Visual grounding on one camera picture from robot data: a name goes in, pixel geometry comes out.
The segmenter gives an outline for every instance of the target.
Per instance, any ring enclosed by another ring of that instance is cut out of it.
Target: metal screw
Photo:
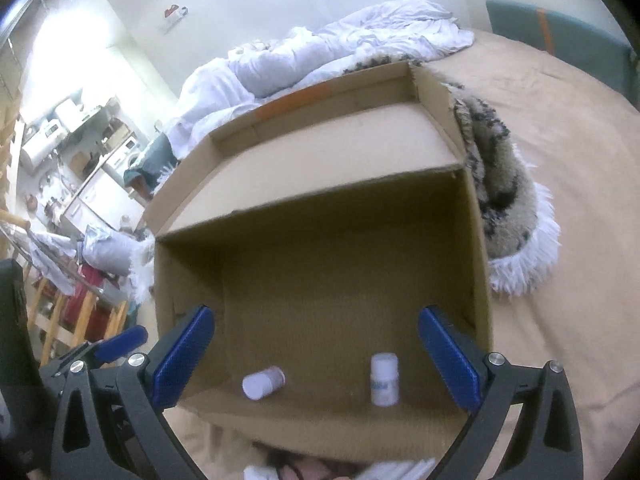
[[[71,363],[69,370],[71,370],[71,373],[77,374],[77,373],[80,373],[83,368],[84,368],[84,363],[82,361],[74,361]]]
[[[556,361],[555,359],[553,361],[549,361],[549,368],[551,368],[551,371],[555,372],[556,374],[559,374],[560,372],[562,372],[562,370],[564,370],[560,362]]]
[[[133,354],[130,358],[129,358],[129,364],[131,366],[140,366],[143,362],[145,362],[145,355],[144,354]]]
[[[500,354],[499,352],[491,352],[489,354],[489,362],[492,365],[502,366],[505,361],[506,359],[504,358],[504,355]]]

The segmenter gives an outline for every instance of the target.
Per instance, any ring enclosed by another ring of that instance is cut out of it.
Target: white duvet
[[[427,0],[397,0],[358,10],[315,32],[295,27],[281,41],[256,42],[191,74],[165,133],[178,159],[213,129],[306,86],[339,76],[377,53],[431,61],[474,41],[451,12]]]

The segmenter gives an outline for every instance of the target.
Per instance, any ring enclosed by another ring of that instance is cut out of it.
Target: orange stripe
[[[545,50],[549,54],[554,56],[555,55],[554,39],[551,36],[551,29],[549,28],[549,23],[546,20],[545,9],[538,9],[538,23],[540,24],[540,28],[542,29],[542,35],[545,38]]]
[[[255,109],[255,115],[260,120],[271,119],[272,117],[301,108],[304,105],[319,101],[325,97],[329,97],[331,93],[331,85],[329,82],[325,81],[262,105]]]

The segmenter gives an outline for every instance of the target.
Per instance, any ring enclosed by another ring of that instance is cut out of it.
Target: white plastic container
[[[261,372],[247,375],[242,380],[242,390],[251,400],[260,400],[283,387],[285,382],[284,372],[277,366],[272,366]]]
[[[375,354],[371,358],[371,402],[386,408],[399,400],[398,356]]]

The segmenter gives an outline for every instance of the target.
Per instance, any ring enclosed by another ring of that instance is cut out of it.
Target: beige bedsheet
[[[640,114],[586,73],[486,32],[431,65],[496,107],[537,165],[534,179],[554,194],[558,266],[535,292],[494,298],[494,347],[514,364],[562,361],[585,479],[600,480],[640,424]],[[264,459],[191,413],[175,408],[168,418],[209,478],[241,478],[247,463]],[[506,448],[513,419],[496,449]],[[492,455],[484,478],[499,459]]]

